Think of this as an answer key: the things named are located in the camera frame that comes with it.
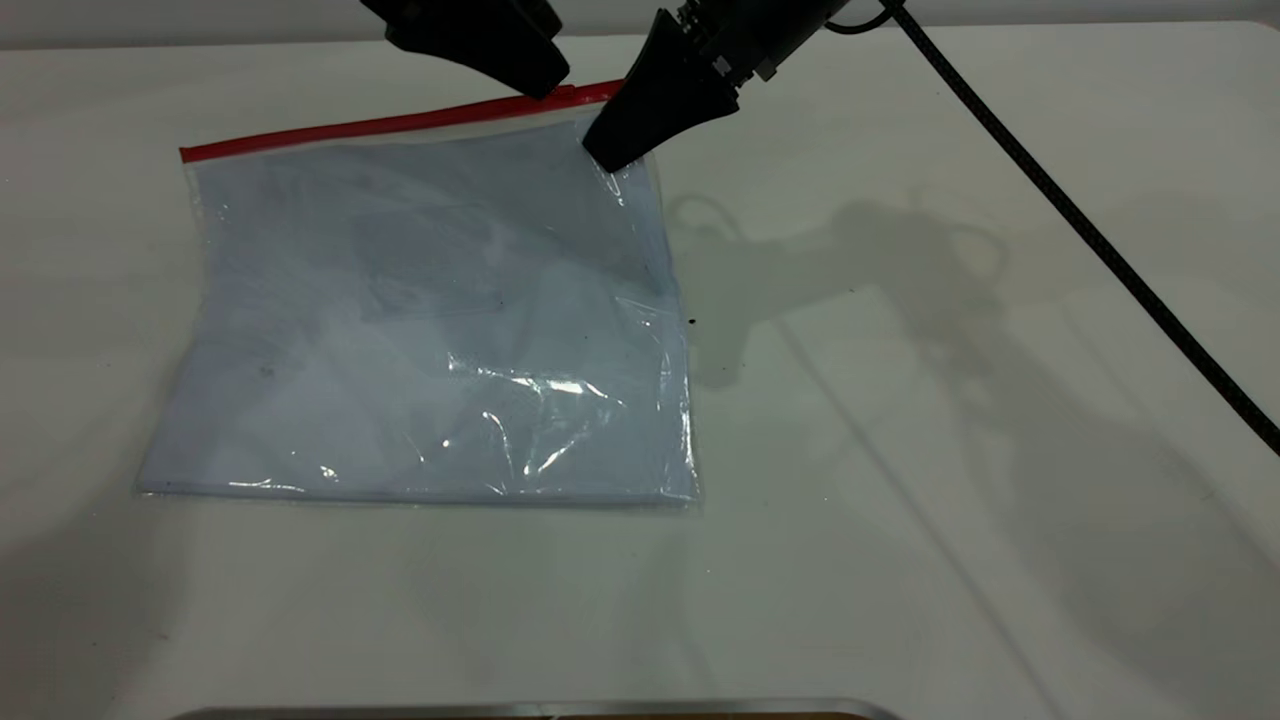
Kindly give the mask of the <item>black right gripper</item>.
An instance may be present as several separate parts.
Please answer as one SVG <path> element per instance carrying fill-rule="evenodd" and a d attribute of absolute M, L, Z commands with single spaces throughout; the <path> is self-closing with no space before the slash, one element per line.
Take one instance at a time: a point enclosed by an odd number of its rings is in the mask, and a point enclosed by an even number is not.
<path fill-rule="evenodd" d="M 682 132 L 739 110 L 739 90 L 769 79 L 845 1 L 685 1 L 655 14 L 617 92 L 582 138 L 616 173 Z"/>

